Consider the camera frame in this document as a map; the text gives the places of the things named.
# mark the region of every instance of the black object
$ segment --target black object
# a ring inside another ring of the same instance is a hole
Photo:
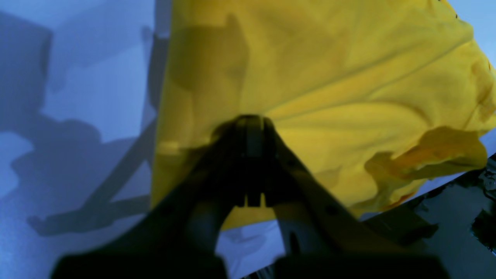
[[[438,259],[410,254],[356,221],[285,146],[268,118],[222,125],[189,175],[136,227],[67,256],[52,278],[226,278],[214,249],[234,206],[273,207],[287,256],[275,277],[448,278]]]
[[[496,204],[490,211],[482,210],[472,222],[472,235],[496,256]]]
[[[464,187],[469,188],[473,186],[482,186],[484,182],[479,178],[486,168],[471,170],[462,174],[460,177],[456,178],[453,182]]]
[[[261,270],[243,277],[242,279],[273,279],[274,278],[274,264],[266,266]]]
[[[401,205],[364,221],[373,232],[402,247],[408,247],[422,238],[430,238],[438,230],[407,205]]]

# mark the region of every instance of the yellow fabric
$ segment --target yellow fabric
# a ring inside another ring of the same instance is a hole
[[[485,166],[495,72],[445,1],[176,0],[172,21],[153,206],[239,114],[270,117],[356,216]],[[273,218],[236,208],[223,229]]]

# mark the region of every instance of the yellow cloth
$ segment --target yellow cloth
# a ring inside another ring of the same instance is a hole
[[[270,117],[356,216],[485,166],[495,72],[445,1],[176,0],[172,21],[153,206],[239,114]],[[273,218],[235,208],[223,229]]]

